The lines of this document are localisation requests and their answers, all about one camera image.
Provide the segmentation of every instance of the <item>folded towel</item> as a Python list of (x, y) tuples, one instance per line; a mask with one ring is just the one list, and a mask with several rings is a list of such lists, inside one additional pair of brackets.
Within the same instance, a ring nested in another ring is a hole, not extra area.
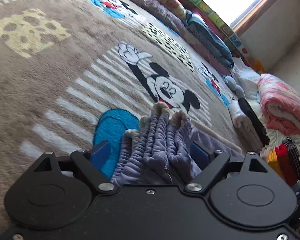
[(263, 145), (248, 116), (244, 114), (238, 101), (231, 101), (229, 107), (232, 123), (250, 145), (251, 151), (259, 152)]

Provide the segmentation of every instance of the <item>mickey mouse print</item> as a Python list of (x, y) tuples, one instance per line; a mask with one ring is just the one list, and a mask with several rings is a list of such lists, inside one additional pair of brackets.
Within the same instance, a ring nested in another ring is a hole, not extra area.
[(184, 110), (188, 112), (190, 106), (195, 109), (200, 108), (200, 102), (197, 96), (190, 90), (183, 90), (170, 77), (169, 73), (155, 62), (150, 62), (149, 66), (155, 74), (145, 76), (140, 70), (138, 63), (151, 58), (149, 52), (139, 52), (131, 44), (121, 42), (118, 45), (118, 53), (121, 59), (127, 63), (130, 70), (146, 89), (154, 102), (165, 102), (173, 111)]

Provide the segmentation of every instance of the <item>colorful bedding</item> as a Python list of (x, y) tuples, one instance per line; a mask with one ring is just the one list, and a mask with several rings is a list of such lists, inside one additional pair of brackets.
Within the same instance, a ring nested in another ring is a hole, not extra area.
[[(187, 51), (194, 73), (144, 35), (148, 22)], [(155, 102), (245, 153), (223, 97), (217, 71), (130, 0), (0, 0), (0, 231), (5, 192), (35, 158), (107, 139), (116, 163), (122, 131), (138, 129)]]
[(258, 90), (263, 111), (267, 114), (267, 128), (285, 135), (300, 135), (300, 96), (288, 84), (271, 74), (262, 74)]

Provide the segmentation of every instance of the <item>red fabric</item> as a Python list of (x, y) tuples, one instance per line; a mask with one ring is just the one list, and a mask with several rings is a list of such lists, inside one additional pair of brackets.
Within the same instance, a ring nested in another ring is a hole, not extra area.
[(290, 164), (289, 156), (288, 156), (288, 149), (284, 144), (280, 144), (279, 148), (274, 148), (277, 159), (280, 165), (280, 168), (283, 172), (284, 178), (286, 180), (286, 183), (292, 187), (295, 185), (298, 181), (297, 175)]

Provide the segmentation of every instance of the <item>pink blanket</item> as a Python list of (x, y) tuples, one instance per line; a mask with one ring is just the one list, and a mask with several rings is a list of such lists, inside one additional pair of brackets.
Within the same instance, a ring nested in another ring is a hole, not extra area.
[(285, 135), (300, 135), (300, 96), (288, 84), (271, 74), (258, 80), (261, 106), (268, 120), (266, 127)]

